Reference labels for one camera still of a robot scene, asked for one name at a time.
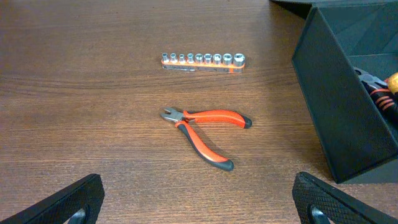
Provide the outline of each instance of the diagonal cutting pliers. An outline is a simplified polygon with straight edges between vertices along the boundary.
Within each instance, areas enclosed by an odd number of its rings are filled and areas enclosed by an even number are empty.
[[[390,120],[398,122],[398,106],[394,94],[388,89],[387,83],[360,68],[354,67],[354,70],[376,106]]]
[[[200,157],[217,168],[227,171],[234,169],[233,162],[209,149],[188,122],[229,122],[237,124],[242,128],[250,128],[252,121],[249,118],[228,110],[210,110],[198,113],[189,113],[188,111],[179,112],[173,108],[165,108],[164,110],[167,113],[162,113],[161,117],[168,121],[175,122],[175,127],[186,135],[193,149]]]

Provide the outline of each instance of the hand tool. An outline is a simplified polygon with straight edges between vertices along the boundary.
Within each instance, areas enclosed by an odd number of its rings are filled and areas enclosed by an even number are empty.
[[[229,72],[240,73],[243,72],[245,65],[245,56],[243,54],[180,54],[179,58],[175,53],[170,54],[170,59],[167,53],[162,54],[162,67],[172,70],[185,70],[185,71],[216,71],[216,72]]]
[[[242,128],[250,128],[252,121],[249,118],[228,110],[211,110],[198,113],[189,113],[188,111],[181,113],[173,108],[165,108],[164,110],[167,113],[162,113],[161,117],[175,122],[175,127],[186,135],[193,149],[200,157],[217,168],[226,171],[234,169],[233,162],[209,149],[187,122],[229,122]]]
[[[398,72],[393,74],[393,75],[391,75],[391,77],[388,78],[387,84],[388,84],[388,89],[392,92],[392,94],[397,96],[397,93],[398,93]]]
[[[394,95],[387,87],[387,83],[360,68],[354,67],[354,70],[376,106],[389,119],[398,122],[398,106],[394,99]]]

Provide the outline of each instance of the toolbox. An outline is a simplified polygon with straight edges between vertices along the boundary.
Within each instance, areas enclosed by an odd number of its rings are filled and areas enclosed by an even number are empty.
[[[306,18],[292,61],[335,182],[397,183],[398,124],[353,67],[398,72],[398,1],[273,2]]]

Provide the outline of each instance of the pliers in toolbox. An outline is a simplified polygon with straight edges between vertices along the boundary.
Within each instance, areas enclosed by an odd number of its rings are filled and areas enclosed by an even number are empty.
[[[389,119],[398,122],[398,106],[394,94],[388,89],[387,83],[360,68],[354,67],[354,70],[376,106]]]
[[[183,111],[181,113],[173,108],[165,108],[164,110],[167,113],[162,113],[161,117],[168,121],[175,122],[175,127],[186,135],[193,149],[200,157],[202,157],[202,159],[211,165],[226,171],[234,169],[233,162],[209,149],[191,128],[188,122],[229,122],[237,124],[242,128],[250,128],[252,121],[249,118],[228,110],[210,110],[198,113],[189,113],[188,111]]]

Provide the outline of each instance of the socket rail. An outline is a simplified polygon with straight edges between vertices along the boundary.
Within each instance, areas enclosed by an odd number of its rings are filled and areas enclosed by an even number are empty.
[[[185,70],[185,71],[216,71],[239,73],[243,72],[244,55],[235,54],[180,54],[171,53],[170,58],[167,53],[162,54],[162,66],[165,69]]]

